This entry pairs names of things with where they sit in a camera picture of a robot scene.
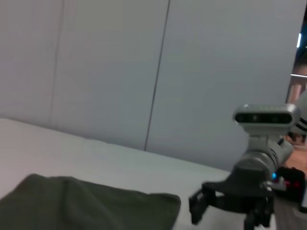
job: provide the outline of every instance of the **fabric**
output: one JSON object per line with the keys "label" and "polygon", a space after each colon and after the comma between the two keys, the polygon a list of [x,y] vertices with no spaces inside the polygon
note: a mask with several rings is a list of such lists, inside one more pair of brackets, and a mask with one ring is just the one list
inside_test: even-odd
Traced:
{"label": "fabric", "polygon": [[0,201],[0,229],[169,230],[179,210],[176,195],[33,174]]}

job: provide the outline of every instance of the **white table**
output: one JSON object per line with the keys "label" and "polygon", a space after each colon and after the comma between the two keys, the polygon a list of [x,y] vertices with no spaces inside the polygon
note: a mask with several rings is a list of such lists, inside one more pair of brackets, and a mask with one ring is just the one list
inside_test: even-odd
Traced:
{"label": "white table", "polygon": [[[0,197],[31,173],[73,176],[146,193],[176,194],[182,202],[176,230],[243,229],[244,215],[213,207],[200,225],[190,223],[189,196],[204,181],[225,179],[229,174],[226,171],[0,119]],[[274,219],[271,226],[276,229]]]}

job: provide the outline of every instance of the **camera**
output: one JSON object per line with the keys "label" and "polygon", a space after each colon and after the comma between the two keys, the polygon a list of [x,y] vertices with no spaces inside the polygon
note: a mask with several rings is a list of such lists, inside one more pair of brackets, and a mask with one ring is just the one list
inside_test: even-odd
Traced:
{"label": "camera", "polygon": [[233,120],[253,135],[285,135],[300,118],[294,104],[246,104],[236,109]]}

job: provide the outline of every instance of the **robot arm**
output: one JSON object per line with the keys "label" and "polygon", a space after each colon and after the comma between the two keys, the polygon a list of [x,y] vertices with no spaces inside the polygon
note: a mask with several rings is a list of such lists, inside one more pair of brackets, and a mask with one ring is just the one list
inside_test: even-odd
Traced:
{"label": "robot arm", "polygon": [[248,148],[225,181],[206,182],[189,199],[193,224],[208,206],[246,213],[244,229],[269,227],[273,213],[272,175],[294,148],[283,135],[307,132],[307,92],[295,104],[244,105],[233,120],[249,134]]}

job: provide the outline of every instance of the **wall seam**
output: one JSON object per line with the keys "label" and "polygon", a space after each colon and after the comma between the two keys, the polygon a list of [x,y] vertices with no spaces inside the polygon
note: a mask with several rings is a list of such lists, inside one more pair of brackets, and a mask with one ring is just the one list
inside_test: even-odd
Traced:
{"label": "wall seam", "polygon": [[146,151],[146,149],[147,149],[149,131],[150,131],[150,126],[151,126],[151,122],[152,122],[153,109],[154,109],[153,106],[154,106],[155,94],[156,94],[156,90],[157,90],[157,83],[158,83],[158,78],[159,78],[159,73],[160,73],[162,51],[163,51],[163,46],[164,46],[164,39],[165,39],[165,32],[166,32],[166,25],[167,25],[167,21],[168,21],[170,3],[171,3],[171,0],[168,0],[165,23],[164,23],[164,30],[163,30],[163,35],[162,35],[162,42],[161,42],[161,47],[160,47],[160,55],[159,55],[159,61],[158,61],[158,67],[157,67],[157,74],[156,74],[156,77],[155,77],[155,84],[154,84],[154,89],[153,89],[153,100],[152,100],[152,106],[151,106],[151,109],[150,109],[150,115],[149,115],[149,122],[148,122],[144,151]]}
{"label": "wall seam", "polygon": [[60,19],[59,19],[59,32],[58,32],[58,37],[56,41],[57,43],[56,43],[56,52],[55,52],[54,67],[53,67],[53,78],[52,78],[52,86],[51,86],[52,87],[51,88],[51,103],[50,103],[48,125],[51,125],[53,106],[54,106],[55,87],[56,87],[57,69],[58,69],[58,57],[59,57],[59,44],[60,44],[60,39],[61,39],[63,24],[64,24],[65,1],[66,0],[62,0]]}

